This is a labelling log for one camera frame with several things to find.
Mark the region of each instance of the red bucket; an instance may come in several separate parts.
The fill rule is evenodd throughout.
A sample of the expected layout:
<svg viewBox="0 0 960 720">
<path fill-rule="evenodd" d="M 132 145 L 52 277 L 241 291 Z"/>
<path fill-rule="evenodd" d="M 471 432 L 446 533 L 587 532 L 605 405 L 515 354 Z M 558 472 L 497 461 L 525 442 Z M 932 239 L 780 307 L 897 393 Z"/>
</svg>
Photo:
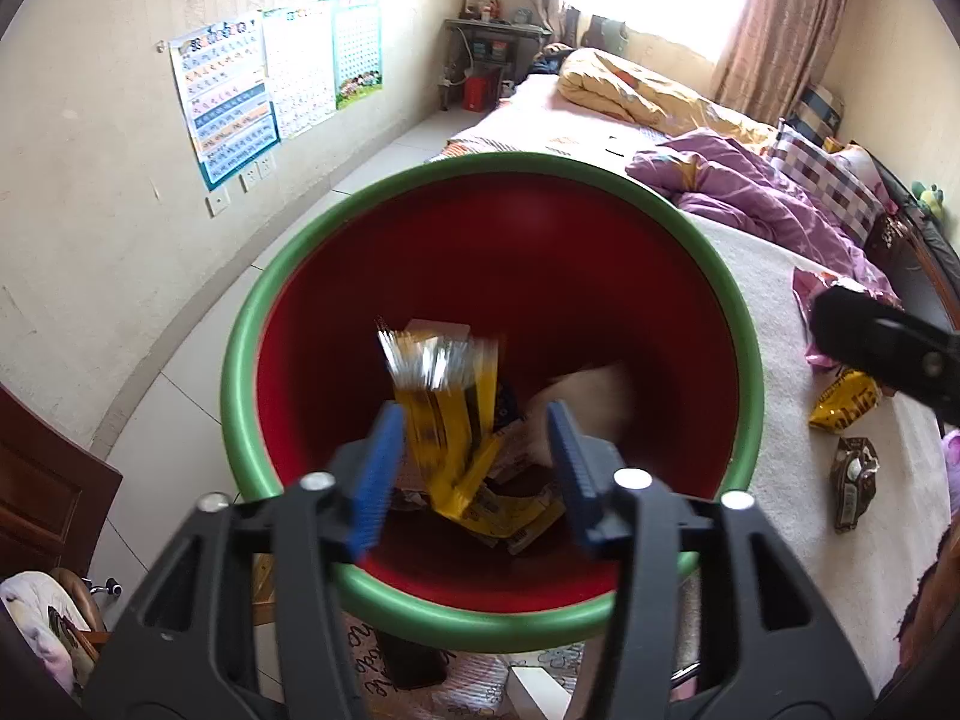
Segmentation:
<svg viewBox="0 0 960 720">
<path fill-rule="evenodd" d="M 501 340 L 521 403 L 556 376 L 622 362 L 637 394 L 628 464 L 702 497 L 749 483 L 763 410 L 750 317 L 706 239 L 627 178 L 546 155 L 460 157 L 306 227 L 257 282 L 227 351 L 224 438 L 244 498 L 366 435 L 392 397 L 378 317 Z M 346 608 L 402 637 L 517 652 L 601 630 L 616 567 L 588 560 L 563 522 L 511 557 L 432 512 L 391 512 L 340 586 Z"/>
</svg>

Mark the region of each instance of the white floor tile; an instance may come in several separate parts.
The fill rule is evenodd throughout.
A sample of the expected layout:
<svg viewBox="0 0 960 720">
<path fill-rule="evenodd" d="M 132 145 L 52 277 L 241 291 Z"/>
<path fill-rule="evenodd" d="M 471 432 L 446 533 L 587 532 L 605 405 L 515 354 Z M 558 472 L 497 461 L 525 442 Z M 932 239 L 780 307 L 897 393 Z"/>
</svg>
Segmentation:
<svg viewBox="0 0 960 720">
<path fill-rule="evenodd" d="M 253 627 L 256 667 L 275 682 L 280 680 L 280 656 L 277 654 L 277 626 L 274 623 Z"/>
<path fill-rule="evenodd" d="M 133 591 L 147 575 L 147 570 L 123 543 L 109 520 L 104 522 L 104 528 L 100 531 L 100 539 L 93 552 L 87 575 L 93 580 L 93 584 L 103 586 L 107 584 L 107 579 L 112 577 L 123 586 L 123 592 L 119 596 L 106 593 L 93 596 L 104 616 L 104 623 L 107 623 L 107 628 L 112 631 L 133 596 Z"/>
<path fill-rule="evenodd" d="M 395 172 L 407 170 L 408 167 L 414 167 L 415 165 L 422 165 L 430 157 L 436 155 L 435 151 L 428 151 L 425 148 L 413 148 L 412 146 L 402 146 L 400 143 L 391 143 L 383 151 L 378 152 L 363 165 L 357 167 L 334 189 L 352 194 L 354 191 L 360 191 L 363 187 L 370 186 Z"/>
<path fill-rule="evenodd" d="M 463 108 L 450 108 L 448 111 L 437 111 L 429 119 L 424 119 L 416 127 L 408 130 L 397 138 L 394 143 L 402 146 L 425 148 L 434 154 L 440 153 L 446 146 L 446 141 L 458 132 L 480 124 L 486 113 L 464 111 Z"/>
<path fill-rule="evenodd" d="M 220 419 L 220 372 L 227 339 L 243 301 L 260 276 L 248 268 L 230 285 L 170 358 L 163 373 L 210 416 Z"/>
<path fill-rule="evenodd" d="M 107 462 L 124 478 L 110 521 L 148 568 L 204 493 L 237 493 L 220 425 L 161 374 Z"/>
<path fill-rule="evenodd" d="M 259 680 L 261 696 L 266 696 L 269 699 L 273 699 L 275 702 L 277 702 L 277 704 L 282 704 L 283 685 L 277 682 L 277 680 L 271 679 L 262 671 L 259 672 Z"/>
<path fill-rule="evenodd" d="M 306 225 L 315 220 L 315 218 L 324 211 L 328 210 L 328 208 L 331 208 L 340 202 L 340 200 L 344 199 L 344 197 L 348 196 L 348 194 L 342 191 L 328 191 L 323 197 L 317 200 L 317 202 L 311 205 L 310 208 L 304 212 L 304 215 L 287 227 L 277 240 L 263 250 L 263 253 L 257 257 L 256 260 L 253 260 L 253 266 L 264 269 L 267 265 L 270 265 L 270 261 L 280 254 L 280 250 L 291 241 L 291 238 L 294 237 L 296 233 L 299 233 L 299 231 L 304 229 Z"/>
</svg>

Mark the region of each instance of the wall decoration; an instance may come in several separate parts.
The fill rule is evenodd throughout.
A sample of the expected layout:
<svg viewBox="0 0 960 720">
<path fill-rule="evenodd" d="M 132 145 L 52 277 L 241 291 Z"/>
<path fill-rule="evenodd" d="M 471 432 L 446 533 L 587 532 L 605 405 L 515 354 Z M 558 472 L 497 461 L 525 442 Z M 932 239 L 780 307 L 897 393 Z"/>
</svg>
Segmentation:
<svg viewBox="0 0 960 720">
<path fill-rule="evenodd" d="M 280 141 L 259 11 L 170 43 L 176 88 L 208 189 Z"/>
<path fill-rule="evenodd" d="M 383 88 L 380 0 L 333 1 L 337 108 Z"/>
<path fill-rule="evenodd" d="M 293 138 L 337 110 L 333 77 L 332 2 L 263 14 L 267 86 L 281 138 Z"/>
</svg>

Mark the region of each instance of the pink blanket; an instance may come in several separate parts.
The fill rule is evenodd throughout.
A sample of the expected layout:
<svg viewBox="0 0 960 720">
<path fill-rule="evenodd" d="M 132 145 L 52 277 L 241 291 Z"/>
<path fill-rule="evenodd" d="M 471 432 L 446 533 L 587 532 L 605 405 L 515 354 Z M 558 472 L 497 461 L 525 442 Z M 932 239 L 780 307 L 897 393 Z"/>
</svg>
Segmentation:
<svg viewBox="0 0 960 720">
<path fill-rule="evenodd" d="M 637 151 L 627 175 L 679 208 L 774 242 L 865 287 L 893 294 L 821 207 L 797 184 L 733 138 L 697 129 Z"/>
</svg>

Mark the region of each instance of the door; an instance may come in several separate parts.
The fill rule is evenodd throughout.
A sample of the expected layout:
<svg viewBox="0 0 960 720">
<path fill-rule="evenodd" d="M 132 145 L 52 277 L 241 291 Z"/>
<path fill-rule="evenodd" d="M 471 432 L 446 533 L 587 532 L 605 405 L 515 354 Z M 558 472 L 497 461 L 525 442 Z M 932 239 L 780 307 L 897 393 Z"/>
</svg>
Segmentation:
<svg viewBox="0 0 960 720">
<path fill-rule="evenodd" d="M 0 385 L 0 579 L 58 565 L 86 576 L 121 478 Z"/>
</svg>

